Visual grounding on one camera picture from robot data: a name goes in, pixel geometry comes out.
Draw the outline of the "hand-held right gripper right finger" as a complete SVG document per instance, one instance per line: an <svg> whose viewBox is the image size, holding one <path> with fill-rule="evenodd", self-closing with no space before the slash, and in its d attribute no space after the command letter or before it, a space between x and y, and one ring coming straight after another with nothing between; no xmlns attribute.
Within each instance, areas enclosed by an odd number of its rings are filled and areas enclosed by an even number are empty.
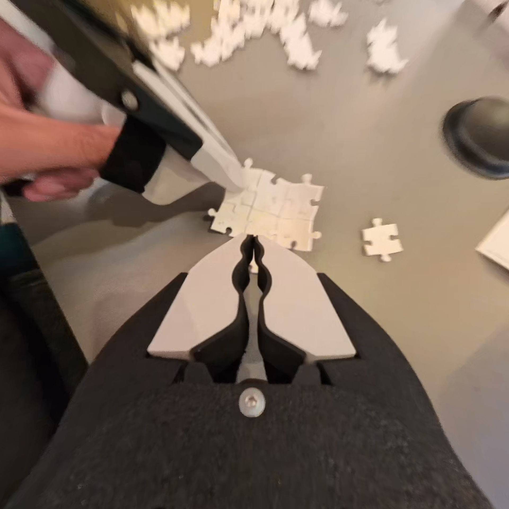
<svg viewBox="0 0 509 509"><path fill-rule="evenodd" d="M318 273L304 259L262 236L258 265L258 349L272 383L290 383L303 365L352 359L357 351Z"/></svg>

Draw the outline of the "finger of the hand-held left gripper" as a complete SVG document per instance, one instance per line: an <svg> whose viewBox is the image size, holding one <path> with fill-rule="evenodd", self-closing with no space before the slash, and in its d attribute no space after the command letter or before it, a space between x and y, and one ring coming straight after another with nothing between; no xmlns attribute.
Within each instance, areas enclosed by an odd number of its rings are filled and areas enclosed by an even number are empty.
<svg viewBox="0 0 509 509"><path fill-rule="evenodd" d="M154 65L156 69L153 71L141 62L134 62L132 70L137 78L151 92L155 93L156 97L162 101L170 112L183 121L200 139L200 147L192 149L191 155L185 156L185 158L191 163L191 158L202 145L220 146L236 156L205 111L203 111L174 74L165 70L159 62L154 62Z"/></svg>
<svg viewBox="0 0 509 509"><path fill-rule="evenodd" d="M235 155L220 146L202 145L191 158L191 165L229 192L245 189L244 167Z"/></svg>

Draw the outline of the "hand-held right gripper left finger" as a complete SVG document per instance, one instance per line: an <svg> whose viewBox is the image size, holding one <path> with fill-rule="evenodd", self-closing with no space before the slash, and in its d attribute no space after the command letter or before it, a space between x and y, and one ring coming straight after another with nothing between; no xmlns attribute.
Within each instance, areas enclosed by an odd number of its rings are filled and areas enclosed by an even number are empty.
<svg viewBox="0 0 509 509"><path fill-rule="evenodd" d="M235 379L249 340L244 291L254 237L239 235L184 275L147 353L204 364L217 382Z"/></svg>

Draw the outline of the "joined white puzzle section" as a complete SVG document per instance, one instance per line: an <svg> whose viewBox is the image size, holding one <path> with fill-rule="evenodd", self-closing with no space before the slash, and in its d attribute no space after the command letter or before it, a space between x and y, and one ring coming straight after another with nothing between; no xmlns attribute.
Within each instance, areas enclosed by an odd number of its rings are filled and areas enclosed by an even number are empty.
<svg viewBox="0 0 509 509"><path fill-rule="evenodd" d="M248 186L238 193L226 192L217 209L209 209L210 230L236 237L264 236L283 248L310 252L322 237L315 231L315 218L325 187L313 182L311 174L289 182L244 162Z"/></svg>

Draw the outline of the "single white puzzle piece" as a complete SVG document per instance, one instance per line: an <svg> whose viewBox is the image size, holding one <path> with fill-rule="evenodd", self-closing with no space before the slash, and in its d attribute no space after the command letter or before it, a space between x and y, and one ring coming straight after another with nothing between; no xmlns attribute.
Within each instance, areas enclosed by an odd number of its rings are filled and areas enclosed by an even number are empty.
<svg viewBox="0 0 509 509"><path fill-rule="evenodd" d="M388 263L392 255L404 251L396 223L385 224L382 218L374 218L371 224L361 232L366 256L379 257L381 262Z"/></svg>

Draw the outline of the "scattered loose puzzle pieces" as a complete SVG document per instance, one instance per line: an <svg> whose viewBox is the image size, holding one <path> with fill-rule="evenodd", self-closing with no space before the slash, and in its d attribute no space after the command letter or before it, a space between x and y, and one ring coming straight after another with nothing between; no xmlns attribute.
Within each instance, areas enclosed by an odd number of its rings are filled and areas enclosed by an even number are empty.
<svg viewBox="0 0 509 509"><path fill-rule="evenodd" d="M130 10L156 62L178 71L186 55L178 34L190 27L190 5L153 1L151 7L132 5ZM194 62L209 68L229 60L247 41L259 39L268 30L279 36L288 66L313 71L322 52L313 46L308 22L334 29L349 19L339 1L310 1L306 13L300 1L213 1L213 12L208 38L189 46Z"/></svg>

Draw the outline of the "person's left hand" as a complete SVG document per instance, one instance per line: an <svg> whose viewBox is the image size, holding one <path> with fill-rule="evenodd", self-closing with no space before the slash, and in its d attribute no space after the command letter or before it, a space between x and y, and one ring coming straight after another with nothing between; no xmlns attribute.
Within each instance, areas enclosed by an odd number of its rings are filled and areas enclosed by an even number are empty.
<svg viewBox="0 0 509 509"><path fill-rule="evenodd" d="M33 175L30 201L69 199L89 188L108 160L120 129L39 116L25 103L56 65L1 19L1 186Z"/></svg>

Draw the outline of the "white printed instruction sheet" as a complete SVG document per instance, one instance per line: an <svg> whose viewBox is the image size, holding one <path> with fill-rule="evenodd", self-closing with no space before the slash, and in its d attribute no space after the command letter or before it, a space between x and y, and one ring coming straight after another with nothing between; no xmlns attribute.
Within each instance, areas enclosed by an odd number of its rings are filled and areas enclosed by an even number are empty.
<svg viewBox="0 0 509 509"><path fill-rule="evenodd" d="M508 211L495 223L475 250L488 260L508 270Z"/></svg>

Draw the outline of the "black round desk grommet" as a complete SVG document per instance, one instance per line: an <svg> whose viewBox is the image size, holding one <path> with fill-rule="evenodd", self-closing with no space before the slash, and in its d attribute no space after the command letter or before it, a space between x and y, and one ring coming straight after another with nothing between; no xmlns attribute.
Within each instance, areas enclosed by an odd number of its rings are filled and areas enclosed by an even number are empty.
<svg viewBox="0 0 509 509"><path fill-rule="evenodd" d="M462 167L489 180L508 179L508 100L463 101L445 114L442 138Z"/></svg>

